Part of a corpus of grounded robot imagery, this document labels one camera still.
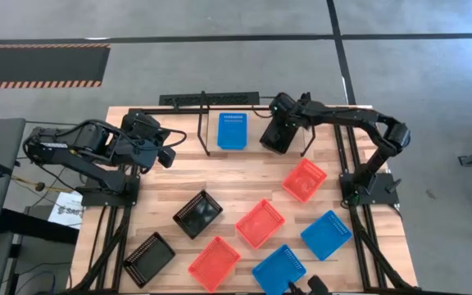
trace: basket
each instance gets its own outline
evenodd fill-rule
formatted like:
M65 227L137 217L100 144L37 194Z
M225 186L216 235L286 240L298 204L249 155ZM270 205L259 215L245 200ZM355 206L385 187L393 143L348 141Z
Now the basket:
M288 283L295 283L306 273L293 251L283 245L252 269L252 275L267 295L281 295Z
M227 150L243 150L247 146L247 114L220 113L218 146Z
M316 257L320 261L324 261L338 250L352 234L336 214L329 210L302 231L301 236Z
M156 232L123 261L123 267L138 287L143 288L175 255Z
M236 230L258 249L266 240L274 234L285 219L263 199L236 224Z
M211 195L202 190L172 219L190 238L196 238L222 211Z
M300 202L307 202L324 182L327 174L314 163L303 158L282 183Z
M222 238L214 237L188 272L209 292L214 292L229 274L240 255Z

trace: concrete floor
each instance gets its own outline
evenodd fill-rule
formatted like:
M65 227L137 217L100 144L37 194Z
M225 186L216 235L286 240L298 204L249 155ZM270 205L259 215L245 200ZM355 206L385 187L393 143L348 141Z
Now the concrete floor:
M472 2L335 2L343 34L472 33ZM326 3L317 0L0 0L0 39L331 32ZM472 152L472 39L344 43L357 103L412 131L411 145L389 164L403 179L398 192L420 286L472 293L472 168L456 159ZM101 88L0 90L0 118L103 119L109 106L201 90L311 91L345 103L333 41L133 43L112 46ZM51 181L33 166L16 173ZM78 183L73 173L62 177ZM14 210L37 200L14 184L9 196Z

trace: blue bin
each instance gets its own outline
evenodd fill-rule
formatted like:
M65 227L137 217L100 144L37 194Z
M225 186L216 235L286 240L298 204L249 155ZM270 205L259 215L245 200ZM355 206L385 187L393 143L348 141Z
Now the blue bin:
M293 251L283 245L252 269L252 275L267 295L281 295L288 282L295 283L306 273Z
M247 114L220 113L218 146L231 150L243 150L247 146Z
M351 231L329 210L302 231L302 239L320 261L338 250L351 236Z

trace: black basket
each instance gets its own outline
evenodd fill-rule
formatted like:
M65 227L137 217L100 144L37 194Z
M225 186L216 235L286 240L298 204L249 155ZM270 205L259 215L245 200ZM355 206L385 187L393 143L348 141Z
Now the black basket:
M175 255L163 237L155 232L123 261L123 267L138 287L143 288Z
M190 238L196 238L222 211L220 204L202 190L172 219Z

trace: wooden tabletop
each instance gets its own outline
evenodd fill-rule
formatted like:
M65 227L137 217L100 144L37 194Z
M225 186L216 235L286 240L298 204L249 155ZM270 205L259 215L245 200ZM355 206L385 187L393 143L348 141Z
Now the wooden tabletop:
M338 175L341 168L333 126L319 125L315 128L316 140L306 158L324 170L328 178L309 202L301 203L283 190L282 181L301 160L300 152L304 144L308 143L310 134L300 129L288 153L282 156L275 155L266 151L257 142L270 119L262 119L251 111L245 111L249 119L246 150L222 151L216 145L217 117L220 111L216 111L216 107L213 108L209 115L203 115L202 120L202 137L207 140L206 145L211 150L210 157L205 154L197 139L198 115L154 116L162 127L183 130L188 138L183 144L175 147L177 154L170 169L165 169L156 163L149 173L142 176L138 203L133 207L130 219L125 258L156 231L175 250L176 256L143 289L139 289L122 270L120 293L206 293L207 291L187 269L215 236L222 237L241 255L241 260L221 283L217 292L263 292L252 276L252 268L283 244L291 247L307 270L306 275L297 282L298 287L304 291L309 291L307 280L312 275L319 275L331 291L361 290L360 271L352 238L325 261L319 261L300 238L300 233L307 226L329 210L333 210L343 223L352 229L348 211L339 205L341 191ZM110 107L107 122L120 126L121 119L128 110L129 107ZM361 160L366 161L374 152L375 146L364 131L360 129L355 131ZM345 129L343 134L347 159L350 161L349 167L353 167ZM180 136L172 134L166 140L166 144L179 140ZM202 189L205 189L224 210L203 232L191 240L172 220L172 216ZM236 232L234 224L263 198L284 217L285 223L255 250ZM385 205L371 208L382 253L405 281L416 285L415 272L400 217ZM87 271L101 210L101 207L91 207L84 213L71 267L74 284L77 284ZM122 212L119 211L118 223L121 215ZM94 260L102 250L107 216L106 213ZM374 265L367 248L365 253L371 283L375 286ZM116 250L109 260L106 288L111 287L115 259Z

